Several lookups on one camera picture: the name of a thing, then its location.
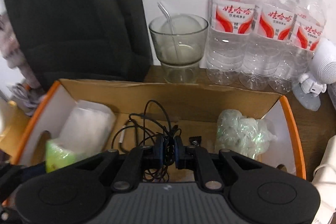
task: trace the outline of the bottle label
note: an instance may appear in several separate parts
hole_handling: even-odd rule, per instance
[[[272,5],[256,5],[252,29],[258,35],[275,40],[287,40],[292,28],[294,13]]]
[[[295,15],[289,40],[295,46],[313,51],[320,42],[323,27],[306,20],[303,14]]]
[[[249,34],[254,6],[230,0],[213,0],[212,29],[217,32]]]

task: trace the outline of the transparent bottle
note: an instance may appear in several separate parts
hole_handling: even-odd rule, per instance
[[[320,41],[326,17],[323,0],[297,0],[296,14],[289,35],[291,45],[283,52],[280,64],[269,82],[277,92],[285,94],[305,73],[312,53]]]
[[[238,78],[254,6],[255,0],[210,0],[206,60],[212,82],[228,85]]]
[[[273,77],[285,50],[296,7],[295,0],[256,0],[240,82],[263,90]]]

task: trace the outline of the brown wooden surface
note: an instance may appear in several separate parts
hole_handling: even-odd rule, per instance
[[[164,83],[160,66],[152,66],[148,72],[145,82]],[[212,83],[206,75],[206,70],[202,69],[197,80],[198,84],[211,85]],[[231,86],[245,89],[239,81]],[[274,92],[268,87],[265,92]],[[328,140],[336,134],[336,111],[327,93],[321,94],[321,107],[317,112],[305,109],[294,97],[293,93],[286,95],[296,125],[299,131],[302,149],[306,164],[307,180],[312,181],[312,173],[320,164]]]

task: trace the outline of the black bag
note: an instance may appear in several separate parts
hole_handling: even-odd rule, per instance
[[[44,89],[59,78],[142,81],[152,63],[142,0],[5,0]]]

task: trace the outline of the tangled cable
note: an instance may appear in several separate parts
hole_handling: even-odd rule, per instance
[[[165,115],[165,118],[168,122],[168,128],[166,126],[162,125],[159,123],[157,120],[146,116],[146,111],[148,108],[148,105],[153,102],[157,104],[162,112]],[[139,117],[143,120],[143,124],[140,125],[134,118]],[[123,128],[120,129],[113,137],[111,147],[114,147],[114,142],[119,134],[122,133],[119,141],[119,148],[122,152],[128,153],[129,151],[125,150],[122,147],[122,140],[124,138],[125,130],[128,128],[134,128],[134,139],[135,139],[135,145],[145,145],[145,142],[147,140],[151,140],[153,144],[155,143],[156,136],[163,136],[164,139],[164,158],[163,158],[163,166],[162,168],[158,170],[146,170],[143,176],[143,180],[147,182],[168,182],[169,181],[169,174],[168,174],[168,167],[172,165],[175,162],[175,156],[174,156],[174,136],[176,133],[179,131],[180,135],[182,133],[181,129],[179,128],[178,125],[174,125],[172,127],[169,116],[164,109],[164,107],[156,100],[149,100],[145,106],[145,109],[143,111],[143,114],[137,114],[137,113],[131,113],[128,116],[128,120],[124,124]],[[156,132],[154,133],[152,130],[146,127],[146,121],[153,122],[155,123],[161,130],[162,132]],[[143,138],[142,141],[139,142],[138,140],[138,130],[143,131]]]

